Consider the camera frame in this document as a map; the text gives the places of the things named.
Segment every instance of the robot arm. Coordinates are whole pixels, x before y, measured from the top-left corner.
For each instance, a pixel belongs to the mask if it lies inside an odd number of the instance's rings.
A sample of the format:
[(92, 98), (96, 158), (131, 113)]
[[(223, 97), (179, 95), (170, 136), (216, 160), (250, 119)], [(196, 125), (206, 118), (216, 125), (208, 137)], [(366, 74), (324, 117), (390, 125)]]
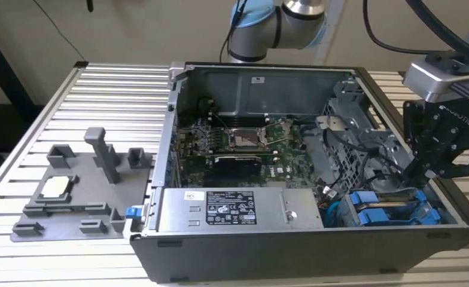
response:
[(232, 11), (228, 53), (235, 63), (260, 62), (270, 48), (303, 49), (315, 46), (326, 31), (322, 0), (247, 1)]
[(415, 155), (403, 174), (404, 185), (422, 187), (435, 176), (469, 176), (469, 163), (452, 163), (469, 150), (469, 36), (468, 43), (459, 39), (423, 1), (407, 2), (455, 49), (414, 61), (404, 80), (404, 85), (423, 98), (404, 103), (406, 141)]

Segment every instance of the warning sticker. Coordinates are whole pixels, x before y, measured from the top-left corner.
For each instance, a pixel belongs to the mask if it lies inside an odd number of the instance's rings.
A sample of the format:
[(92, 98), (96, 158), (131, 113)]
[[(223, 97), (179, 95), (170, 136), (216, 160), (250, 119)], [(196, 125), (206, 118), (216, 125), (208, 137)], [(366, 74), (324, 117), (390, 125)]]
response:
[(208, 191), (206, 210), (210, 225), (258, 224), (252, 191)]

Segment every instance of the cable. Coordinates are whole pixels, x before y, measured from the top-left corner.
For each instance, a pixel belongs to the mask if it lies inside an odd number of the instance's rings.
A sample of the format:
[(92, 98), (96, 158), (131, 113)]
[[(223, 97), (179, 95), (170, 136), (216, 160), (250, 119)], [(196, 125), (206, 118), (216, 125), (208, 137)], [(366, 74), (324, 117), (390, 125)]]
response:
[(386, 177), (386, 176), (394, 176), (394, 175), (390, 173), (382, 173), (380, 175), (375, 175), (363, 182), (362, 186), (363, 187), (368, 186), (368, 184), (371, 184), (378, 178), (382, 178), (383, 176)]
[(35, 4), (38, 5), (38, 7), (40, 8), (43, 14), (46, 14), (47, 18), (51, 20), (52, 25), (55, 26), (58, 33), (60, 34), (60, 36), (63, 37), (63, 39), (68, 42), (70, 46), (72, 46), (72, 48), (75, 49), (76, 53), (79, 54), (80, 58), (83, 58), (83, 61), (86, 61), (86, 57), (83, 56), (83, 54), (80, 53), (79, 49), (75, 47), (75, 45), (72, 44), (72, 42), (68, 40), (67, 36), (63, 34), (63, 32), (60, 31), (56, 23), (54, 22), (51, 16), (48, 15), (46, 9), (43, 9), (40, 3), (34, 0)]
[(336, 223), (336, 217), (332, 214), (336, 207), (339, 206), (339, 201), (336, 201), (335, 203), (331, 204), (330, 208), (327, 209), (326, 212), (326, 227), (334, 227), (335, 223)]
[(430, 54), (432, 52), (436, 52), (432, 50), (412, 50), (412, 49), (399, 48), (399, 47), (395, 47), (395, 46), (386, 44), (384, 42), (382, 42), (378, 39), (378, 37), (374, 34), (374, 30), (371, 28), (371, 25), (370, 25), (368, 0), (363, 1), (363, 18), (364, 18), (366, 31), (368, 33), (371, 40), (374, 41), (374, 43), (376, 43), (376, 45), (379, 45), (384, 49), (394, 51), (394, 52), (398, 52), (398, 53), (404, 53), (404, 54)]
[(364, 170), (366, 170), (366, 166), (368, 164), (368, 161), (370, 161), (370, 155), (367, 154), (364, 157), (364, 160), (363, 160), (362, 168), (359, 170), (359, 180), (360, 180), (362, 184), (364, 182), (364, 177), (366, 177)]
[(362, 145), (363, 145), (363, 147), (366, 147), (366, 148), (368, 148), (368, 147), (366, 146), (367, 143), (368, 143), (368, 144), (380, 145), (380, 146), (383, 147), (383, 149), (384, 149), (386, 156), (387, 156), (387, 157), (390, 156), (390, 151), (387, 150), (387, 147), (386, 147), (386, 145), (384, 145), (382, 142), (378, 142), (378, 141), (374, 141), (374, 140), (362, 141)]
[(344, 144), (346, 146), (348, 146), (350, 148), (355, 149), (356, 151), (362, 151), (362, 152), (370, 152), (370, 149), (367, 148), (362, 148), (360, 146), (354, 145), (352, 143), (350, 143), (348, 141), (346, 141), (344, 139), (342, 139), (342, 137), (339, 135), (336, 135), (336, 133), (334, 132), (334, 130), (328, 127), (324, 131), (330, 132), (331, 135), (336, 138), (336, 140)]
[(469, 58), (469, 43), (466, 42), (454, 31), (444, 25), (439, 18), (434, 15), (428, 6), (422, 0), (407, 0), (410, 7), (418, 17), (426, 23), (435, 35), (464, 56)]
[(230, 127), (228, 127), (228, 125), (226, 124), (226, 122), (222, 120), (222, 118), (219, 117), (219, 115), (214, 112), (212, 113), (215, 116), (216, 116), (216, 118), (219, 119), (219, 121), (222, 122), (222, 124), (224, 125), (224, 127), (228, 129)]
[(330, 153), (332, 154), (334, 158), (336, 159), (338, 165), (339, 165), (339, 176), (338, 176), (336, 180), (334, 181), (334, 183), (327, 185), (330, 188), (332, 188), (338, 184), (338, 182), (342, 180), (342, 178), (343, 178), (346, 173), (344, 173), (344, 170), (343, 170), (342, 159), (339, 158), (338, 154), (334, 152), (332, 146), (330, 144), (330, 140), (328, 140), (328, 137), (327, 137), (327, 130), (323, 130), (323, 143), (326, 144), (326, 147), (330, 150)]
[(316, 129), (316, 128), (318, 128), (316, 124), (308, 124), (308, 125), (303, 126), (303, 127), (299, 129), (299, 134), (300, 134), (302, 136), (307, 136), (304, 132), (306, 132), (307, 130), (314, 130), (314, 129)]
[(388, 157), (383, 157), (383, 156), (380, 156), (380, 158), (386, 161), (387, 164), (390, 164), (394, 168), (396, 168), (400, 172), (403, 172), (403, 167), (400, 167), (400, 165), (398, 165), (392, 159), (390, 159)]
[(230, 53), (230, 43), (231, 43), (231, 37), (235, 31), (235, 28), (242, 20), (242, 16), (244, 15), (244, 10), (246, 10), (246, 4), (248, 3), (248, 0), (244, 1), (244, 3), (240, 5), (240, 0), (236, 1), (236, 8), (235, 8), (235, 15), (234, 15), (234, 20), (232, 24), (230, 26), (230, 31), (228, 31), (228, 36), (226, 37), (224, 43), (220, 48), (220, 53), (219, 53), (219, 63), (222, 63), (222, 55), (224, 54), (224, 48), (228, 46), (228, 53)]
[(196, 113), (200, 112), (200, 104), (202, 104), (202, 100), (204, 100), (204, 99), (208, 99), (208, 101), (214, 100), (212, 97), (210, 97), (210, 96), (200, 96), (196, 101)]

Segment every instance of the blue tab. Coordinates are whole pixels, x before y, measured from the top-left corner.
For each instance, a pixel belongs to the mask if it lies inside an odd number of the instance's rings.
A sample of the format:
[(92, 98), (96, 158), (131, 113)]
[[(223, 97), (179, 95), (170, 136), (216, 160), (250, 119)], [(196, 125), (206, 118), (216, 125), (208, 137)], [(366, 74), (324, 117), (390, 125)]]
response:
[(423, 190), (418, 190), (416, 191), (416, 199), (420, 201), (420, 202), (424, 202), (427, 201), (427, 195), (424, 194)]
[(359, 220), (363, 225), (379, 225), (390, 222), (384, 209), (366, 209), (359, 213)]
[(439, 211), (426, 202), (415, 209), (411, 220), (423, 225), (436, 225), (440, 223)]
[(380, 202), (375, 191), (355, 191), (350, 197), (354, 204)]
[(140, 219), (143, 217), (143, 208), (128, 207), (124, 215), (127, 218)]

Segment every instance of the wall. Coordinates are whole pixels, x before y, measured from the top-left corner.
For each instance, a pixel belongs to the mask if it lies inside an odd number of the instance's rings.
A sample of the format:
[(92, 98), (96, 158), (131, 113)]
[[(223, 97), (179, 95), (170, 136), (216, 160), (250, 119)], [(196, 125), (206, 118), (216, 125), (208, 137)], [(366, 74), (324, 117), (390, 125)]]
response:
[[(95, 0), (94, 13), (87, 11), (86, 0), (39, 2), (87, 60), (170, 64), (174, 60), (218, 60), (235, 0)], [(375, 33), (383, 40), (411, 48), (443, 47), (404, 1), (370, 2)], [(414, 56), (380, 49), (367, 37), (362, 0), (346, 3), (324, 64), (407, 69)], [(427, 3), (464, 35), (469, 0)], [(468, 13), (459, 13), (462, 7)], [(46, 103), (80, 57), (32, 0), (0, 0), (0, 48), (35, 101)], [(275, 50), (270, 51), (268, 62), (311, 65), (315, 54), (315, 49)]]
[[(424, 3), (443, 23), (464, 37), (469, 31), (469, 0), (424, 0)], [(423, 24), (406, 1), (370, 0), (368, 11), (374, 33), (387, 44), (403, 48), (448, 50), (448, 46)], [(363, 1), (346, 0), (326, 64), (363, 66), (380, 71), (406, 71), (416, 57), (388, 51), (374, 44), (364, 28)]]
[[(218, 61), (234, 0), (39, 0), (88, 61)], [(0, 48), (38, 102), (80, 59), (32, 0), (0, 0)], [(308, 64), (315, 50), (271, 51), (272, 63)]]

